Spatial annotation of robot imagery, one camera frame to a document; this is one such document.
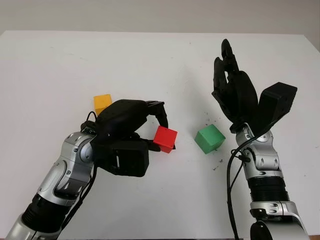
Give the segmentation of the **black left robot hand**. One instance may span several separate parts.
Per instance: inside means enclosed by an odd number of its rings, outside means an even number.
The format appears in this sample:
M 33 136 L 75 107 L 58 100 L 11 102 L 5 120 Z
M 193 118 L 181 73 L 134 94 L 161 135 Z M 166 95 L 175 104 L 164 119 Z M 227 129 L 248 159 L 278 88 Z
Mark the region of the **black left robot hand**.
M 153 152 L 165 148 L 152 140 L 143 139 L 136 135 L 147 117 L 154 116 L 161 127 L 168 128 L 168 118 L 163 101 L 121 99 L 112 103 L 95 117 L 95 121 L 86 120 L 81 128 L 90 128 L 95 138 L 91 142 L 96 155 L 106 155 L 111 152 L 111 145 L 118 141 L 142 140 Z

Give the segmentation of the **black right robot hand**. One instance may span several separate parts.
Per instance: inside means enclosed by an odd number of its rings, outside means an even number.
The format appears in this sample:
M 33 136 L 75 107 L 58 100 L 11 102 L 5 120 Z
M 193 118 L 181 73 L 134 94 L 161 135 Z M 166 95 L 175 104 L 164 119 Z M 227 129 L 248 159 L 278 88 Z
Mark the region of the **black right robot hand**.
M 222 58 L 214 60 L 212 96 L 232 122 L 230 131 L 235 134 L 253 117 L 258 108 L 258 97 L 249 76 L 239 70 L 227 39 L 222 41 L 221 55 Z

